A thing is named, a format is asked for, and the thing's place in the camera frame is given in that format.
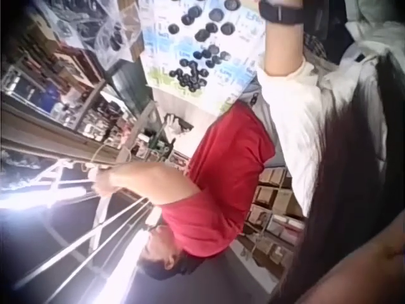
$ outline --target wristwatch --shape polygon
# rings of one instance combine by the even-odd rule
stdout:
[[[260,16],[268,22],[285,25],[304,23],[304,9],[290,6],[273,5],[269,0],[260,0]]]

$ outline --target white sleeve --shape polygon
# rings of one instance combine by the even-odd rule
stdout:
[[[320,126],[332,100],[322,101],[314,66],[305,60],[286,77],[271,77],[262,65],[257,72],[292,177],[292,190],[307,216],[320,158]]]

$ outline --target long dark hair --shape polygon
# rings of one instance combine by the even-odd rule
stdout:
[[[295,303],[333,266],[370,240],[403,209],[404,75],[388,54],[377,65],[387,123],[383,176],[373,145],[361,85],[352,103],[326,119],[321,162],[306,228],[269,304]]]

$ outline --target red shirt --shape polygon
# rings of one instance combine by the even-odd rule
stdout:
[[[187,253],[210,257],[237,237],[263,164],[274,154],[263,124],[244,103],[236,102],[209,127],[188,173],[201,193],[161,206],[164,220]]]

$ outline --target hand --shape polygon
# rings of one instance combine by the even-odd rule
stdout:
[[[96,180],[93,184],[93,190],[101,197],[111,196],[113,193],[119,190],[118,187],[114,187],[111,184],[109,174],[110,174],[109,170],[100,171],[97,174]]]

